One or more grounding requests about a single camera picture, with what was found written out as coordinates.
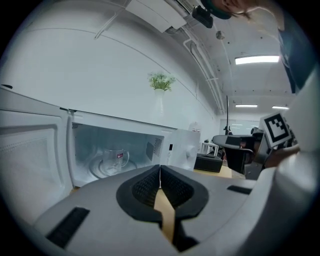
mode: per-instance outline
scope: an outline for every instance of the open microwave door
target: open microwave door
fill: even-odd
[[[13,216],[33,224],[69,195],[68,112],[0,88],[0,189]]]

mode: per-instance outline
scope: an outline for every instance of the ceiling light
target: ceiling light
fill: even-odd
[[[258,105],[235,105],[236,108],[256,108]]]
[[[279,56],[250,56],[235,58],[235,64],[248,64],[248,63],[275,63],[279,61]]]
[[[287,106],[273,106],[273,109],[278,109],[278,110],[288,110],[289,108]]]

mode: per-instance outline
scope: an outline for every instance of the glass mug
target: glass mug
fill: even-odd
[[[104,175],[112,176],[121,172],[121,168],[129,162],[129,151],[105,149],[102,155],[101,172]]]

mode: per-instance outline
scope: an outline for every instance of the black box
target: black box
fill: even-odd
[[[219,173],[223,161],[212,154],[197,154],[194,169]]]

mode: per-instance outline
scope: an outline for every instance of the white ceiling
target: white ceiling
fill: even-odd
[[[197,21],[190,22],[211,57],[211,64],[224,95],[229,96],[230,108],[236,104],[258,104],[256,111],[268,112],[273,105],[288,105],[294,95],[281,60],[278,63],[235,65],[236,57],[279,55],[277,24],[273,16],[257,10],[252,20],[232,17],[214,18],[218,31],[223,31],[223,44],[216,38],[215,28],[208,29]]]

